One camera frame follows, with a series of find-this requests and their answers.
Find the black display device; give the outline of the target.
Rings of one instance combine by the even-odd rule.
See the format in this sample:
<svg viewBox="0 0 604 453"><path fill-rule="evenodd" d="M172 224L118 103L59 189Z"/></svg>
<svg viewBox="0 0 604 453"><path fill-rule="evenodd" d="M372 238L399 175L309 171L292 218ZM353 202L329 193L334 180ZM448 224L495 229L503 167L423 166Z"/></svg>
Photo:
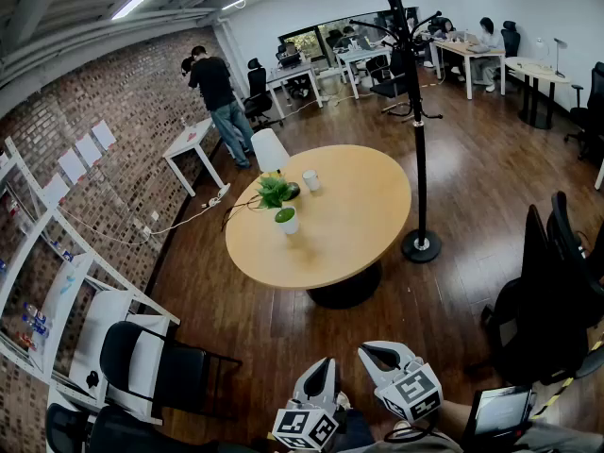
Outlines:
<svg viewBox="0 0 604 453"><path fill-rule="evenodd" d="M463 443L478 447L518 439L529 425L531 396L530 385L476 392Z"/></svg>

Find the person's right forearm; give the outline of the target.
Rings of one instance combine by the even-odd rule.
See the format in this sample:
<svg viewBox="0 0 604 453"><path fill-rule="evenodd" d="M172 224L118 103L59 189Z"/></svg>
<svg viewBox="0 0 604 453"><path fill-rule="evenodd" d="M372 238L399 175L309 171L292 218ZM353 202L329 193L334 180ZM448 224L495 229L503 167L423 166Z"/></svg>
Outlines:
<svg viewBox="0 0 604 453"><path fill-rule="evenodd" d="M470 419L472 407L445 400L440 408L437 428L459 443Z"/></svg>

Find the black coat rack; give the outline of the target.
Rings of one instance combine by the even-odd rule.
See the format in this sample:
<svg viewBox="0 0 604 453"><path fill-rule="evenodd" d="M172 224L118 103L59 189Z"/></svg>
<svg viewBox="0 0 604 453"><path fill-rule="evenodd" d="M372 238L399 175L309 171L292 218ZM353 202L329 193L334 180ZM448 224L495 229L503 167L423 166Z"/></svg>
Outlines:
<svg viewBox="0 0 604 453"><path fill-rule="evenodd" d="M410 231L403 239L401 253L413 263L428 263L434 260L441 252L442 241L438 235L427 229L427 156L425 140L425 121L430 116L422 107L422 96L418 80L414 51L416 45L413 41L413 32L409 30L406 19L406 10L402 0L386 0L394 17L394 29L383 25L374 25L352 19L353 25L361 25L381 30L395 39L394 51L398 52L403 65L403 74L406 80L406 89L409 96L409 111L403 116L412 118L415 140L415 156L417 166L417 194L418 194L418 228Z"/></svg>

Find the white shade table lamp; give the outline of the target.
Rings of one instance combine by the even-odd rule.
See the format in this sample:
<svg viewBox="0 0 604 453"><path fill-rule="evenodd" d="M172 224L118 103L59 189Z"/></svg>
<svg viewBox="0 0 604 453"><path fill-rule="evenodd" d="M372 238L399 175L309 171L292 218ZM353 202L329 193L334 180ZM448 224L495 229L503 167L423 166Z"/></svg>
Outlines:
<svg viewBox="0 0 604 453"><path fill-rule="evenodd" d="M256 132L251 142L260 167L260 177L256 182L260 205L267 209L292 208L300 195L300 187L285 176L284 169L290 155L272 128Z"/></svg>

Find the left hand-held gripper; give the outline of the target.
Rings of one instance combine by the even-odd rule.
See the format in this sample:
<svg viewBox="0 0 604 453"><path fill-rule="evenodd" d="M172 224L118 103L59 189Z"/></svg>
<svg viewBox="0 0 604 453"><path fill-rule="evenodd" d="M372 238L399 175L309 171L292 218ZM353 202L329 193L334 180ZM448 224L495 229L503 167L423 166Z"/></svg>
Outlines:
<svg viewBox="0 0 604 453"><path fill-rule="evenodd" d="M323 450L340 426L335 417L340 391L336 360L320 359L298 378L293 397L277 411L273 437L290 450Z"/></svg>

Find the plastic water bottle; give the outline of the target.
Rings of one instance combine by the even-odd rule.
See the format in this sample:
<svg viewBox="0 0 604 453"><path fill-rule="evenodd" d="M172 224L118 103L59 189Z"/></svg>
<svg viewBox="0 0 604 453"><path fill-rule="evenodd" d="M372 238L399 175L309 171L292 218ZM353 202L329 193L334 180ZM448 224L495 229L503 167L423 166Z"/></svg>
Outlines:
<svg viewBox="0 0 604 453"><path fill-rule="evenodd" d="M49 337L49 328L45 324L25 314L22 316L22 319L34 332L38 333L44 339Z"/></svg>
<svg viewBox="0 0 604 453"><path fill-rule="evenodd" d="M29 303L29 302L25 302L24 303L24 309L26 311L26 313L34 319L34 321L37 324L43 325L43 326L48 326L49 325L49 321L47 319L47 317L37 308L35 307L33 304Z"/></svg>

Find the round white table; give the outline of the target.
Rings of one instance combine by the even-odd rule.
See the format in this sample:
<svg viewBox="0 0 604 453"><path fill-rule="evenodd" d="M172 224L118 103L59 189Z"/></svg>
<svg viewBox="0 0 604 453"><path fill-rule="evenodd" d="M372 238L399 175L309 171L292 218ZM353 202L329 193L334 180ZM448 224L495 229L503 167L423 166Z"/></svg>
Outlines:
<svg viewBox="0 0 604 453"><path fill-rule="evenodd" d="M523 105L518 117L527 125L549 130L552 127L556 85L569 84L570 79L533 59L508 57L505 58L505 64L510 71L524 77ZM545 114L538 111L539 86L542 81L549 85Z"/></svg>

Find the black table pedestal base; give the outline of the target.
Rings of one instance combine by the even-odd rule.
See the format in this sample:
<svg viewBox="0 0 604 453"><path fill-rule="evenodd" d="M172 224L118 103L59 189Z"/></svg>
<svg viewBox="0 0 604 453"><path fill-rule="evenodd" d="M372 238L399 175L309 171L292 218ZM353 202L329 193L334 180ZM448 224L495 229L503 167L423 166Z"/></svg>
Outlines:
<svg viewBox="0 0 604 453"><path fill-rule="evenodd" d="M307 291L310 299L318 306L331 310L345 310L358 306L370 298L382 277L381 262L378 260L358 274L338 283Z"/></svg>

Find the black high-back office chair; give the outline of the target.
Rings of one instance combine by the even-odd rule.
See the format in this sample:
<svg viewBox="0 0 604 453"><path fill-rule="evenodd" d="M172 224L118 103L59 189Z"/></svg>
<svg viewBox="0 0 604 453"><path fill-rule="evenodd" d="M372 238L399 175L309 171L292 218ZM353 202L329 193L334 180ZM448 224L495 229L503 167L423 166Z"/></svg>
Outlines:
<svg viewBox="0 0 604 453"><path fill-rule="evenodd" d="M249 60L247 68L250 95L243 101L243 106L245 117L254 124L253 130L258 131L274 124L283 126L281 119L272 120L266 115L266 112L273 107L273 100L267 88L266 69L257 58Z"/></svg>
<svg viewBox="0 0 604 453"><path fill-rule="evenodd" d="M501 35L504 42L506 57L516 57L520 45L521 36L517 31L516 22L504 21L501 28Z"/></svg>

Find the white paper sheet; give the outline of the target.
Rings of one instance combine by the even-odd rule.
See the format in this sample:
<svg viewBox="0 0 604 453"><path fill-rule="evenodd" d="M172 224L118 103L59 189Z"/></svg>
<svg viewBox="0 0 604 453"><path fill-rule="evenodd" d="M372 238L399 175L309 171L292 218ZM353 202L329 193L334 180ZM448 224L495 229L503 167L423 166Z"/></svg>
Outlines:
<svg viewBox="0 0 604 453"><path fill-rule="evenodd" d="M105 150L110 150L116 143L116 138L105 120L92 127L92 134Z"/></svg>
<svg viewBox="0 0 604 453"><path fill-rule="evenodd" d="M73 148L68 148L59 157L58 163L73 184L78 183L86 175L86 168Z"/></svg>
<svg viewBox="0 0 604 453"><path fill-rule="evenodd" d="M75 147L90 168L92 168L98 163L99 160L102 159L101 152L89 133L77 140Z"/></svg>

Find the wooden desk with white legs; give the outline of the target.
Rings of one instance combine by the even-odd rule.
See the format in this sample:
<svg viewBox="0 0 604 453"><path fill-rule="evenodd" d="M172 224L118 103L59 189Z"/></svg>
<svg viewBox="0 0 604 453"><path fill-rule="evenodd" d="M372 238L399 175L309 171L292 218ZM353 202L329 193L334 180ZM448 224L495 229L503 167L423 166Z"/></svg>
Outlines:
<svg viewBox="0 0 604 453"><path fill-rule="evenodd" d="M477 58L496 58L498 62L498 68L500 71L500 93L502 95L506 92L506 77L505 77L505 51L497 49L488 49L486 52L475 52L472 50L472 45L468 42L449 42L449 41L433 41L429 44L430 52L432 55L432 62L436 69L436 76L441 79L441 60L439 58L438 50L448 51L456 55L462 56L464 60L464 67L466 71L465 78L465 89L468 100L473 98L473 84L472 84L472 70L471 70L471 59Z"/></svg>

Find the small white table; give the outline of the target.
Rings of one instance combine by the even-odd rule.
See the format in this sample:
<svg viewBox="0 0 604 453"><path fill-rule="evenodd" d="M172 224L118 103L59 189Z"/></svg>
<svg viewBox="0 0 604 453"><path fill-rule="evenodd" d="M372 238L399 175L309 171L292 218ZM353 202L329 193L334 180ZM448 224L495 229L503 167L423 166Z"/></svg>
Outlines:
<svg viewBox="0 0 604 453"><path fill-rule="evenodd" d="M185 126L184 130L172 142L172 144L163 154L163 158L165 159L166 163L171 168L176 178L180 181L181 185L191 197L195 197L195 191L193 190L192 185L189 183L189 181L182 174L182 172L174 162L175 157L180 156L188 151L194 151L196 155L200 158L205 169L209 172L211 178L219 188L219 191L226 184L219 177L218 173L210 162L210 158L201 146L203 140L213 129L215 129L215 125L211 118L201 121L193 126ZM196 133L196 137L193 140L187 142L188 135L192 132Z"/></svg>

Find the green plant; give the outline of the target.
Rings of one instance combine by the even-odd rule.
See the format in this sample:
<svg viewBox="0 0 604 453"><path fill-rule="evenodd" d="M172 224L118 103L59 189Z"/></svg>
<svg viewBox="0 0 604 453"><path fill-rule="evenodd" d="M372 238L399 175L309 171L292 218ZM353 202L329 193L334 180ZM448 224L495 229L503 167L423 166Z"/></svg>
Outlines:
<svg viewBox="0 0 604 453"><path fill-rule="evenodd" d="M285 234L295 234L299 229L298 215L288 202L299 195L299 187L282 176L261 176L258 185L260 207L274 212L274 222Z"/></svg>

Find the black cantilever mesh chair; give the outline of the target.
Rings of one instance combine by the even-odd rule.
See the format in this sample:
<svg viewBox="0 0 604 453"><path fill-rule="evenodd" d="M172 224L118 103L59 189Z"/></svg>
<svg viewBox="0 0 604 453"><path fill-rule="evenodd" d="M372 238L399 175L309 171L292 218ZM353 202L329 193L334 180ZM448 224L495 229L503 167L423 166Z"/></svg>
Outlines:
<svg viewBox="0 0 604 453"><path fill-rule="evenodd" d="M444 118L442 114L429 115L423 111L420 86L413 58L409 58L401 48L394 47L389 68L392 77L374 85L370 92L391 99L406 94L408 101L398 102L384 108L381 111L382 114L400 117L403 120L413 118L415 121L421 121L423 117L427 119Z"/></svg>

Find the black folding chair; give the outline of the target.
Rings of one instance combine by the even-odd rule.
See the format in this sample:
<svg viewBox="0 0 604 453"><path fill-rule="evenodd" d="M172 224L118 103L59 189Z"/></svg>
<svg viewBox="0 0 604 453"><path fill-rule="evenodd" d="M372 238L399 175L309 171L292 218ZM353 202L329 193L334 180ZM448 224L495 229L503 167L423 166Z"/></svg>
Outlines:
<svg viewBox="0 0 604 453"><path fill-rule="evenodd" d="M170 408L221 418L218 395L225 366L243 362L184 344L130 321L111 325L99 365L114 389Z"/></svg>

